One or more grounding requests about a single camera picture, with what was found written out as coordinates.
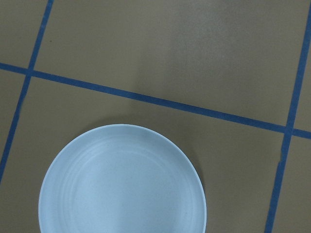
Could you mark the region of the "blue plate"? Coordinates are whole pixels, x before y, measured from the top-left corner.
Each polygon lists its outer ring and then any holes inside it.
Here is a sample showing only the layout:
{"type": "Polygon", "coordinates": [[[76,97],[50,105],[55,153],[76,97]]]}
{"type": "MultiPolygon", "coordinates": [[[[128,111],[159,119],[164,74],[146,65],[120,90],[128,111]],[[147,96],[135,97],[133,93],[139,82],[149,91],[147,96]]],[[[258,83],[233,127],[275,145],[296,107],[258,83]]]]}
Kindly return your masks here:
{"type": "Polygon", "coordinates": [[[68,143],[44,177],[43,233],[203,233],[206,198],[184,152],[150,129],[114,124],[68,143]]]}

